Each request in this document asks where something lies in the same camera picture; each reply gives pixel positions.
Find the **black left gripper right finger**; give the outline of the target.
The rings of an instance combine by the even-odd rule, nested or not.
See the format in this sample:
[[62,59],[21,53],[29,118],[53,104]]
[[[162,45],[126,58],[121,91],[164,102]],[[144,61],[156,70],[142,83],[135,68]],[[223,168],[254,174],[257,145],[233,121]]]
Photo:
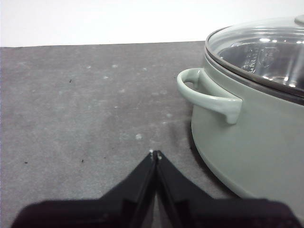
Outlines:
[[156,151],[159,196],[165,208],[176,214],[191,212],[191,208],[212,197],[187,179],[161,152]]

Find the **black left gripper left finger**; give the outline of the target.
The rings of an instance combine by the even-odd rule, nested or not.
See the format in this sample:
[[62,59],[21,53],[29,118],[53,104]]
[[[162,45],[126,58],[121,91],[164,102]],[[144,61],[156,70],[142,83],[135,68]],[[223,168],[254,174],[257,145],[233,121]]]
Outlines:
[[157,152],[152,151],[100,202],[110,214],[145,214],[156,191]]

